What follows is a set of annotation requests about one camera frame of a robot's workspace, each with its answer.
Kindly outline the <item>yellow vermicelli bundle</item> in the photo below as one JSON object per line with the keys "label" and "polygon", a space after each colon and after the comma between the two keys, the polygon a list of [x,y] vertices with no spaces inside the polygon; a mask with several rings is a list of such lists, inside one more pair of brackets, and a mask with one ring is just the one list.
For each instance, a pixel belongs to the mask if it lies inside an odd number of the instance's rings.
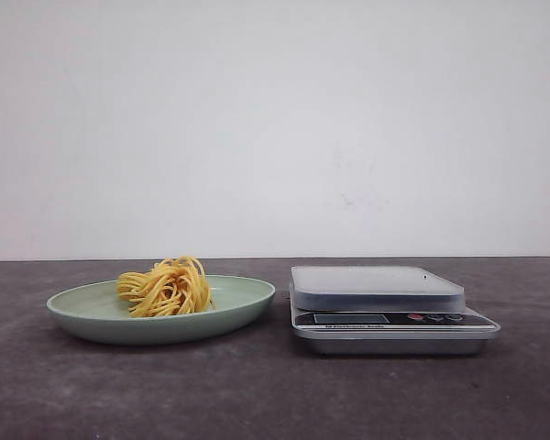
{"label": "yellow vermicelli bundle", "polygon": [[194,257],[165,258],[147,272],[128,271],[115,283],[132,317],[195,314],[215,309],[203,264]]}

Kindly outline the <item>silver electronic kitchen scale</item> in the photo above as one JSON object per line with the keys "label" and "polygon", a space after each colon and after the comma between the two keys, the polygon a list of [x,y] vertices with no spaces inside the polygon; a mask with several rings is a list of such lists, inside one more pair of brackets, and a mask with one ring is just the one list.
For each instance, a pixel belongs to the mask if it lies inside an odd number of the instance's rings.
{"label": "silver electronic kitchen scale", "polygon": [[475,355],[499,334],[463,287],[412,266],[294,266],[291,327],[325,355]]}

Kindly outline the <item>light green plate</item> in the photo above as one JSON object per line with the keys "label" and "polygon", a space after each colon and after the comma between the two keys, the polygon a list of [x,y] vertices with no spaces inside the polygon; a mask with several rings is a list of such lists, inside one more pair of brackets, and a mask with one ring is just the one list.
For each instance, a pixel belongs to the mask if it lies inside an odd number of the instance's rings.
{"label": "light green plate", "polygon": [[208,275],[214,306],[205,312],[132,317],[113,280],[62,291],[47,300],[55,322],[67,333],[93,342],[166,345],[220,336],[257,320],[276,292],[271,283],[232,275]]}

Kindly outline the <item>dark grey table mat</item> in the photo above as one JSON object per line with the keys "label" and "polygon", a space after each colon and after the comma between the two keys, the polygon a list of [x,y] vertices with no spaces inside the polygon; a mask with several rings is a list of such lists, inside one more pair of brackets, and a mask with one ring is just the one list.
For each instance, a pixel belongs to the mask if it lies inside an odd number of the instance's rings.
{"label": "dark grey table mat", "polygon": [[322,357],[291,330],[290,258],[208,259],[277,292],[252,325],[106,346],[50,319],[60,291],[146,260],[0,262],[0,439],[550,439],[550,258],[408,258],[500,324],[476,357]]}

